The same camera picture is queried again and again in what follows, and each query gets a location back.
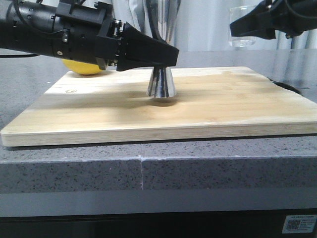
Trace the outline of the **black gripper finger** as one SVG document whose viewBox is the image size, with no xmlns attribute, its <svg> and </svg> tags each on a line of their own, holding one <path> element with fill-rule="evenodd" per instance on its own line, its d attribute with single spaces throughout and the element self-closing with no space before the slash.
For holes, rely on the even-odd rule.
<svg viewBox="0 0 317 238">
<path fill-rule="evenodd" d="M 140 67 L 175 66 L 179 50 L 160 40 L 153 39 L 125 23 L 119 45 L 117 71 Z"/>
</svg>

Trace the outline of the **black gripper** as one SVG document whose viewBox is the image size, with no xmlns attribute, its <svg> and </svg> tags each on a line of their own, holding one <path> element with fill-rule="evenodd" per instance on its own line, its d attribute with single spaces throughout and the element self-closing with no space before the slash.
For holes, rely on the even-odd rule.
<svg viewBox="0 0 317 238">
<path fill-rule="evenodd" d="M 94 8 L 77 0 L 61 0 L 56 7 L 40 1 L 0 2 L 0 47 L 126 70 L 120 21 L 113 6 L 97 2 Z"/>
<path fill-rule="evenodd" d="M 296 37 L 317 28 L 315 0 L 263 0 L 246 15 L 229 24 L 232 37 L 276 38 L 275 30 Z"/>
</svg>

